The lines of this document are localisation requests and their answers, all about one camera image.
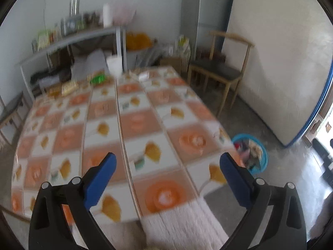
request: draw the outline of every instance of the black chair seat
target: black chair seat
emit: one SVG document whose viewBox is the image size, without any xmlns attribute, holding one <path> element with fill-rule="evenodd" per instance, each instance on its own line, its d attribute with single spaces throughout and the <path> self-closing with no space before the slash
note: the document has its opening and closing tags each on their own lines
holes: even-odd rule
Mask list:
<svg viewBox="0 0 333 250">
<path fill-rule="evenodd" d="M 10 116 L 18 108 L 19 104 L 22 102 L 22 98 L 23 92 L 18 94 L 4 107 L 0 115 L 0 124 L 4 122 L 8 118 L 8 116 Z"/>
<path fill-rule="evenodd" d="M 215 73 L 228 81 L 235 80 L 241 74 L 239 70 L 234 69 L 233 67 L 227 66 L 225 63 L 209 60 L 209 59 L 199 59 L 190 63 L 194 66 L 202 67 L 203 69 Z"/>
</svg>

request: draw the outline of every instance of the silver screw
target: silver screw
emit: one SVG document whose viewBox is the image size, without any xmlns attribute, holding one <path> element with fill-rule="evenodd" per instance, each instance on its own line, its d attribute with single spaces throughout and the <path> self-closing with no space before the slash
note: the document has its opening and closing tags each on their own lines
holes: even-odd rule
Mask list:
<svg viewBox="0 0 333 250">
<path fill-rule="evenodd" d="M 47 187 L 49 187 L 49 183 L 48 182 L 43 182 L 42 189 L 46 189 Z"/>
<path fill-rule="evenodd" d="M 265 181 L 261 178 L 256 179 L 255 182 L 259 185 L 264 185 L 265 184 Z"/>
<path fill-rule="evenodd" d="M 294 185 L 292 182 L 288 182 L 288 183 L 287 183 L 287 186 L 288 186 L 290 189 L 294 189 L 294 188 L 295 188 L 295 185 Z"/>
<path fill-rule="evenodd" d="M 81 182 L 81 178 L 80 177 L 75 177 L 72 179 L 72 183 L 73 184 L 79 184 Z"/>
</svg>

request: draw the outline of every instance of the basket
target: basket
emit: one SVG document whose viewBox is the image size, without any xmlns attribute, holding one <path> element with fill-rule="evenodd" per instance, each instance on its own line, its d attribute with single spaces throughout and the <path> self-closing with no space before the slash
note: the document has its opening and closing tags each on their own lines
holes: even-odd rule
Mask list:
<svg viewBox="0 0 333 250">
<path fill-rule="evenodd" d="M 268 156 L 267 156 L 266 149 L 265 149 L 264 145 L 258 139 L 256 139 L 252 135 L 245 134 L 245 133 L 237 134 L 236 136 L 234 136 L 234 138 L 232 139 L 232 142 L 236 143 L 236 142 L 239 142 L 239 141 L 244 140 L 244 139 L 252 140 L 253 142 L 256 142 L 261 147 L 262 157 L 259 159 L 259 163 L 260 163 L 261 168 L 258 168 L 256 166 L 254 166 L 251 170 L 249 170 L 251 175 L 261 173 L 262 171 L 264 171 L 266 169 L 267 163 L 268 163 Z"/>
</svg>

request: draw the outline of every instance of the refrigerator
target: refrigerator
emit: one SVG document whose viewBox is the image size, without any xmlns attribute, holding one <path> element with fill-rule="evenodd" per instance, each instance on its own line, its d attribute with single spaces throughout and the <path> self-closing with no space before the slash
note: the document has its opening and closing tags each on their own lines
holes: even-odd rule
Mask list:
<svg viewBox="0 0 333 250">
<path fill-rule="evenodd" d="M 197 47 L 210 49 L 209 31 L 226 31 L 233 0 L 182 0 L 180 34 L 190 40 L 192 59 Z M 216 50 L 221 50 L 223 38 L 217 39 Z"/>
</svg>

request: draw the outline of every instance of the wire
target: wire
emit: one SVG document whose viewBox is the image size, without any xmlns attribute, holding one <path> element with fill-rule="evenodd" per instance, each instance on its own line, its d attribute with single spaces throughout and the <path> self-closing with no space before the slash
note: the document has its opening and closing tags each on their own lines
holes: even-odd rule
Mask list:
<svg viewBox="0 0 333 250">
<path fill-rule="evenodd" d="M 45 24 L 45 10 L 46 10 L 46 0 L 44 0 L 44 10 L 43 10 L 44 28 L 45 28 L 45 30 L 46 30 L 46 24 Z"/>
</svg>

